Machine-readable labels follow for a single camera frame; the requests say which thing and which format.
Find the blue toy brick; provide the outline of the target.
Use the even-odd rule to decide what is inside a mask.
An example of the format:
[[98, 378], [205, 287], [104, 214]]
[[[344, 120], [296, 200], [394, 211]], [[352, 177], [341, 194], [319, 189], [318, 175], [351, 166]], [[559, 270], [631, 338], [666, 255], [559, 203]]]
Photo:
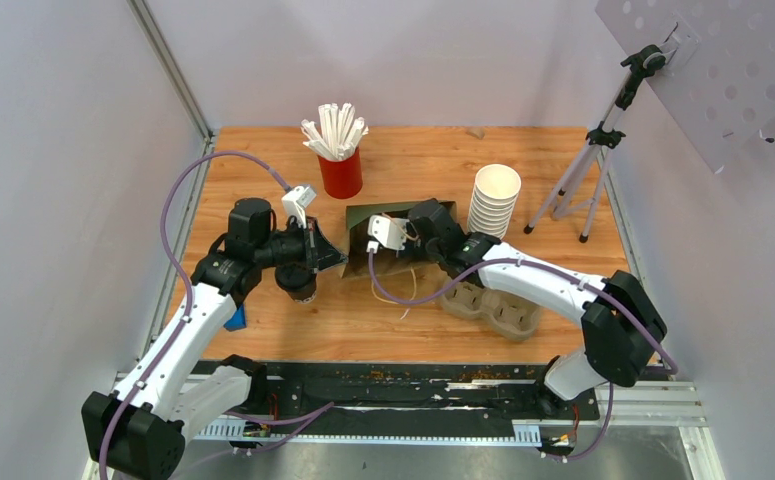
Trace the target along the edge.
[[223, 328], [228, 332], [243, 330], [248, 326], [245, 308], [241, 305], [233, 315], [224, 323]]

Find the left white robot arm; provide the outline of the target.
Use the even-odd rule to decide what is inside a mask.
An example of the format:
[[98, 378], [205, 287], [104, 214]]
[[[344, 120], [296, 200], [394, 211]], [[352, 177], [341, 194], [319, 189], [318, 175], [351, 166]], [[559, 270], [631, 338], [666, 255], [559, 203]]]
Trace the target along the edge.
[[231, 355], [200, 384], [183, 386], [220, 329], [229, 321], [244, 327], [244, 301], [264, 270], [273, 270], [291, 299], [306, 302], [315, 295], [317, 274], [347, 261], [316, 218], [291, 214], [279, 229], [268, 201], [238, 200], [158, 340], [111, 393], [93, 392], [84, 402], [91, 458], [102, 470], [167, 479], [187, 443], [223, 413], [261, 411], [269, 400], [267, 368], [243, 356]]

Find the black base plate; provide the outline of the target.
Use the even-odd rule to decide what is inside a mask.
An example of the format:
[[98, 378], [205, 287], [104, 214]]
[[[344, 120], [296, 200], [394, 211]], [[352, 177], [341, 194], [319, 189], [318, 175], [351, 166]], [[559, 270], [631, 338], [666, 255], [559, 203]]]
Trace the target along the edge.
[[548, 413], [535, 381], [539, 364], [269, 362], [267, 382], [242, 413], [271, 419], [331, 408], [306, 428], [313, 435], [490, 438], [514, 434], [515, 420], [570, 429], [599, 419], [593, 391]]

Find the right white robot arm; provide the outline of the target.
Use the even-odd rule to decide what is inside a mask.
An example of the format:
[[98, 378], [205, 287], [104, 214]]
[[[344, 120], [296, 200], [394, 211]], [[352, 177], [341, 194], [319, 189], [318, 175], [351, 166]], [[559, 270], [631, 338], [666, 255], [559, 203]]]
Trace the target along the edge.
[[582, 392], [608, 383], [631, 387], [654, 356], [667, 326], [641, 282], [626, 271], [580, 273], [521, 252], [496, 236], [466, 232], [437, 200], [406, 216], [414, 251], [436, 263], [453, 284], [504, 292], [549, 309], [581, 329], [583, 345], [553, 359], [534, 390], [534, 403], [559, 417]]

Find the brown cardboard cup carrier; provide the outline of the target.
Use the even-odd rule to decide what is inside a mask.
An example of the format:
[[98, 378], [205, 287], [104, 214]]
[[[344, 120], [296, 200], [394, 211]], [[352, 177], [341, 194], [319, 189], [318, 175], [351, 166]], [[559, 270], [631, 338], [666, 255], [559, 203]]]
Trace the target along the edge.
[[541, 321], [541, 307], [516, 295], [460, 282], [437, 299], [447, 314], [479, 321], [501, 337], [523, 342], [534, 335]]

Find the stack of white paper cups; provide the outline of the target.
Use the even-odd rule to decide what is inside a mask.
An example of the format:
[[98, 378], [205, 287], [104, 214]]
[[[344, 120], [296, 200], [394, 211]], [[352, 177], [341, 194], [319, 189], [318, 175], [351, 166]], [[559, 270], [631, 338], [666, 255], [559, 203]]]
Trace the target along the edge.
[[468, 230], [503, 239], [521, 186], [520, 175], [507, 165], [490, 164], [478, 170], [467, 217]]

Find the grey tripod stand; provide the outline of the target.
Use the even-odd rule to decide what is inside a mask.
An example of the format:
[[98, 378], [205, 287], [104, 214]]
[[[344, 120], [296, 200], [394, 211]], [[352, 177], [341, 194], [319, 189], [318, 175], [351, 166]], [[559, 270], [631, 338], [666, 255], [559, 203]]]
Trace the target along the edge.
[[[596, 126], [587, 132], [584, 146], [558, 179], [538, 211], [525, 225], [524, 233], [532, 233], [545, 214], [550, 214], [554, 220], [560, 220], [585, 209], [587, 217], [579, 234], [579, 241], [581, 243], [588, 241], [610, 166], [610, 160], [608, 158], [601, 159], [600, 156], [604, 152], [615, 149], [625, 138], [625, 134], [616, 128], [616, 124], [634, 103], [642, 83], [667, 66], [673, 55], [674, 52], [669, 48], [651, 44], [621, 62], [621, 66], [626, 70], [626, 75], [605, 114]], [[588, 199], [575, 204], [573, 197], [596, 162], [600, 164], [600, 167], [593, 193]]]

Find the red cup holder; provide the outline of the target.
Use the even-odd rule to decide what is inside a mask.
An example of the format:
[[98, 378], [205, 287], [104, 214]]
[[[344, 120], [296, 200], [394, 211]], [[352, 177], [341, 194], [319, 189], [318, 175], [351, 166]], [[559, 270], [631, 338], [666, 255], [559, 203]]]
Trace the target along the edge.
[[360, 148], [342, 161], [331, 161], [317, 157], [323, 181], [323, 190], [335, 199], [350, 199], [363, 187]]

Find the grey perforated panel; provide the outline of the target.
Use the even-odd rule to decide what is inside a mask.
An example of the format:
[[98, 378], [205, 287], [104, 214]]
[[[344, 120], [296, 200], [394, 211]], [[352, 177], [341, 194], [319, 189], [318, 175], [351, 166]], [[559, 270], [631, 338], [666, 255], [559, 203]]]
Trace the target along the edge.
[[627, 54], [670, 51], [648, 83], [706, 165], [775, 117], [775, 1], [600, 1], [598, 17]]

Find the white wrapped straws bundle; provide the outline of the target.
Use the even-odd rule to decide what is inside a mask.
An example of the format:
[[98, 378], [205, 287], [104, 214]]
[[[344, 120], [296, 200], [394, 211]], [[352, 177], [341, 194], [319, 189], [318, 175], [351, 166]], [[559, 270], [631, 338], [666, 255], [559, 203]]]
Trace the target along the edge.
[[369, 133], [364, 117], [358, 116], [351, 103], [327, 103], [317, 107], [316, 121], [303, 119], [300, 130], [303, 145], [329, 162], [349, 160]]

